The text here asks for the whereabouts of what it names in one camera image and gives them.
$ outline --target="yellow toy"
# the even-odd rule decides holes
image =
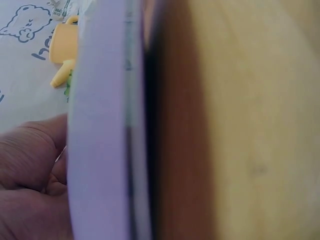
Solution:
[[[72,23],[77,21],[78,16],[71,16],[65,23],[59,23],[54,29],[49,46],[49,58],[55,64],[62,64],[50,83],[54,88],[65,83],[70,70],[75,68],[78,53],[78,26]]]

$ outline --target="wooden board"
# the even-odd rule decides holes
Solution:
[[[320,239],[320,3],[168,2],[161,239]]]

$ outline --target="book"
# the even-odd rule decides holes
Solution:
[[[70,214],[79,240],[152,238],[142,11],[140,0],[80,4],[68,116]]]

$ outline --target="bedsheet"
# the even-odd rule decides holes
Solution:
[[[68,109],[65,86],[50,86],[60,67],[49,61],[52,10],[49,0],[0,1],[0,133]]]

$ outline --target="hand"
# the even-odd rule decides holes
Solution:
[[[0,239],[73,239],[66,134],[64,114],[0,135]]]

